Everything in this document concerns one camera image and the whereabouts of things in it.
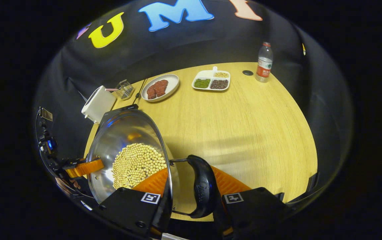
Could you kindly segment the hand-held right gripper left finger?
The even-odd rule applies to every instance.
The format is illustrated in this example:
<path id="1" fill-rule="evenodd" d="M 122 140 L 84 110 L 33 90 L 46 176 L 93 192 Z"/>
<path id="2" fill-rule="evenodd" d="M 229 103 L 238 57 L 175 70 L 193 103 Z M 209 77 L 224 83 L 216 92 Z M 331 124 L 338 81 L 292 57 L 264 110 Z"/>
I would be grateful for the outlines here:
<path id="1" fill-rule="evenodd" d="M 98 206 L 98 216 L 135 239 L 160 239 L 171 219 L 173 200 L 168 169 L 133 189 L 120 187 Z"/>

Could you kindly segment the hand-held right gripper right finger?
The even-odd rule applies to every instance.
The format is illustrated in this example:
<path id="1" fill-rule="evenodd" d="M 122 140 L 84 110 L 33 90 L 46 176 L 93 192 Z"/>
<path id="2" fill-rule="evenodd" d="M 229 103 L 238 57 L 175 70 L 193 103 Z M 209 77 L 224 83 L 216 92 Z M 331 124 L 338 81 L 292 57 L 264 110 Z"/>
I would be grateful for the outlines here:
<path id="1" fill-rule="evenodd" d="M 264 187 L 252 189 L 238 179 L 212 167 L 219 194 L 214 223 L 223 238 L 267 238 L 289 214 L 281 195 Z"/>

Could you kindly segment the pile of yellow soybeans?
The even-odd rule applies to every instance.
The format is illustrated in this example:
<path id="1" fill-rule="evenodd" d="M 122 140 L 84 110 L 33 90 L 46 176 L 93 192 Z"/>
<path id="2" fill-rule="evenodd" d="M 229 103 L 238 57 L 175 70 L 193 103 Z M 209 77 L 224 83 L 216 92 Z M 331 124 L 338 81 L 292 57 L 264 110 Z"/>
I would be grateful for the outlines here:
<path id="1" fill-rule="evenodd" d="M 167 167 L 164 155 L 157 148 L 143 143 L 129 144 L 118 152 L 112 164 L 112 186 L 132 189 Z"/>

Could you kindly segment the stainless steel pot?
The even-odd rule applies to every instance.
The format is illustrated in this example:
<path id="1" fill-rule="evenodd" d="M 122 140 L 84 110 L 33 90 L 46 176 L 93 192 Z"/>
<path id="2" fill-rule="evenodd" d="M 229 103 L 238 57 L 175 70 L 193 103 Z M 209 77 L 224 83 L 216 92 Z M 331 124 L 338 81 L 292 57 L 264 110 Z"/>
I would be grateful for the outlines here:
<path id="1" fill-rule="evenodd" d="M 154 121 L 136 109 L 119 114 L 112 125 L 101 129 L 92 141 L 86 161 L 100 158 L 105 166 L 87 175 L 89 188 L 97 203 L 100 204 L 116 190 L 112 186 L 112 164 L 118 152 L 132 143 L 151 145 L 164 155 L 174 213 L 192 219 L 213 213 L 219 190 L 211 166 L 195 155 L 174 159 Z"/>

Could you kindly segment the black induction cooktop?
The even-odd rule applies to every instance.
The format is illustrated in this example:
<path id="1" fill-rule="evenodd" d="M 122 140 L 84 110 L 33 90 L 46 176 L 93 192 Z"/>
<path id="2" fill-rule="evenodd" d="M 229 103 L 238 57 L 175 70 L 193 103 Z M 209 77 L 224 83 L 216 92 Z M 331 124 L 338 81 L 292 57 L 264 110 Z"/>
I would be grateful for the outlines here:
<path id="1" fill-rule="evenodd" d="M 130 111 L 132 109 L 139 109 L 139 106 L 137 104 L 132 104 L 121 108 L 116 108 L 111 111 L 107 111 L 101 119 L 101 123 L 99 124 L 96 130 L 96 134 L 101 129 L 107 129 L 108 127 L 110 127 L 110 125 L 112 125 L 112 123 L 114 122 L 114 119 L 117 118 L 119 114 L 123 113 L 124 111 Z"/>

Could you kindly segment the white toaster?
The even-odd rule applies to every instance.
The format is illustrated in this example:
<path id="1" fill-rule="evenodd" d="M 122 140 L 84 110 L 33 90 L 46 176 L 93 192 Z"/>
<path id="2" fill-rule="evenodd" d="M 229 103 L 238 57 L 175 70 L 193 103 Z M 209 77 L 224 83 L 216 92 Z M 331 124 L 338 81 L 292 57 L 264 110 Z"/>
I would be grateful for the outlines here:
<path id="1" fill-rule="evenodd" d="M 111 111 L 116 99 L 117 98 L 102 85 L 89 97 L 81 109 L 81 114 L 84 115 L 84 118 L 89 119 L 93 123 L 100 124 L 104 114 L 107 111 Z"/>

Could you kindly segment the small clear glass holder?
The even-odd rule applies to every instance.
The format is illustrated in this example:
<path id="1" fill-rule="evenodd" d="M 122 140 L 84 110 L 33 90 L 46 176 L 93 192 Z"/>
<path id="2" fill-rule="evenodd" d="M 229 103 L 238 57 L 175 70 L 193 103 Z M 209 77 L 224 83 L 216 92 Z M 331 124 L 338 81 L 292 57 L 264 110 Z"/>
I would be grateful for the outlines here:
<path id="1" fill-rule="evenodd" d="M 135 88 L 127 79 L 120 81 L 116 88 L 115 93 L 121 100 L 128 100 L 135 91 Z"/>

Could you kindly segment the round white plate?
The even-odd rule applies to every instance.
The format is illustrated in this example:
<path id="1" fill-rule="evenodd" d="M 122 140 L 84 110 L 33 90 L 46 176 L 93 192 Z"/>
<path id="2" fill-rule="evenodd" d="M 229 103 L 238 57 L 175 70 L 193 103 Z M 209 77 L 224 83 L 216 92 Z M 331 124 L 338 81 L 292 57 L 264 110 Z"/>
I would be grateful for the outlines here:
<path id="1" fill-rule="evenodd" d="M 150 86 L 154 85 L 157 81 L 166 80 L 168 81 L 168 85 L 165 89 L 165 94 L 160 97 L 155 97 L 153 99 L 149 99 L 147 90 L 150 88 Z M 158 102 L 165 100 L 166 98 L 170 97 L 179 87 L 180 81 L 179 77 L 175 74 L 164 74 L 157 76 L 153 79 L 151 79 L 148 83 L 146 83 L 141 91 L 141 97 L 148 101 L 148 102 Z"/>

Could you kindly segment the pile of green mung beans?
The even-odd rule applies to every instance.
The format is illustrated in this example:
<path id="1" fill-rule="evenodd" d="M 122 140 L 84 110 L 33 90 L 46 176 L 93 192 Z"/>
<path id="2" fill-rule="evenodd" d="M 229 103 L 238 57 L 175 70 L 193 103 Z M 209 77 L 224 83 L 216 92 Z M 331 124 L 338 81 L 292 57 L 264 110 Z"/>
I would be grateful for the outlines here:
<path id="1" fill-rule="evenodd" d="M 200 79 L 200 78 L 197 78 L 194 82 L 194 88 L 202 88 L 202 89 L 206 89 L 209 87 L 209 84 L 210 84 L 210 81 L 211 79 Z"/>

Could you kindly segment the pile of dark red beans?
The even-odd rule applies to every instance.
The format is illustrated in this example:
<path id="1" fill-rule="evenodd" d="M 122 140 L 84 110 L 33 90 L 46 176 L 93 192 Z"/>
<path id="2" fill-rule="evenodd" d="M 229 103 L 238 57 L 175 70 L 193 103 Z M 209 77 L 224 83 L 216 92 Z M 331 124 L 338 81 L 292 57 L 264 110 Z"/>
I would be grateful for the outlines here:
<path id="1" fill-rule="evenodd" d="M 229 85 L 229 81 L 228 80 L 217 80 L 217 79 L 214 79 L 211 82 L 210 89 L 223 90 L 223 89 L 226 89 L 228 87 L 228 85 Z"/>

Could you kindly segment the white divided tray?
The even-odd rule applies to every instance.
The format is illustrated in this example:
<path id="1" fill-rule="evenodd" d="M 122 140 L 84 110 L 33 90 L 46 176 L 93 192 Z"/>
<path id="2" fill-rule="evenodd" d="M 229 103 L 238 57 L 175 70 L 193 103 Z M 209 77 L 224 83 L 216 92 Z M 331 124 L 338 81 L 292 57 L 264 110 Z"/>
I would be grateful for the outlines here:
<path id="1" fill-rule="evenodd" d="M 229 78 L 216 78 L 214 77 L 214 74 L 216 72 L 226 72 L 226 73 L 229 73 L 227 71 L 224 71 L 224 70 L 218 70 L 218 67 L 213 67 L 212 70 L 202 70 L 200 72 L 198 72 L 194 78 L 194 80 L 192 81 L 192 88 L 194 88 L 194 82 L 197 78 L 200 78 L 200 79 L 211 79 L 210 81 L 210 84 L 209 84 L 209 87 L 206 88 L 206 89 L 202 89 L 202 88 L 194 88 L 196 90 L 202 90 L 202 91 L 225 91 L 229 88 L 229 85 L 226 89 L 223 89 L 223 90 L 215 90 L 215 89 L 210 89 L 210 85 L 211 85 L 211 82 L 214 80 L 214 79 L 217 79 L 217 80 L 228 80 L 229 81 L 229 84 L 230 84 L 230 80 L 231 80 L 231 74 L 229 73 Z"/>

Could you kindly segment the clear plastic water bottle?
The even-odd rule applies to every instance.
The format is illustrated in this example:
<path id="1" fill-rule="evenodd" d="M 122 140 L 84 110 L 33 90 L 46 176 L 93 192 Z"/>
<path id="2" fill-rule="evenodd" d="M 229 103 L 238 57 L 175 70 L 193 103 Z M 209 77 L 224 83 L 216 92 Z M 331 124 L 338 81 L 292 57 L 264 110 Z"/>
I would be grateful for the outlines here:
<path id="1" fill-rule="evenodd" d="M 267 82 L 273 64 L 273 51 L 269 42 L 263 42 L 258 53 L 256 80 Z"/>

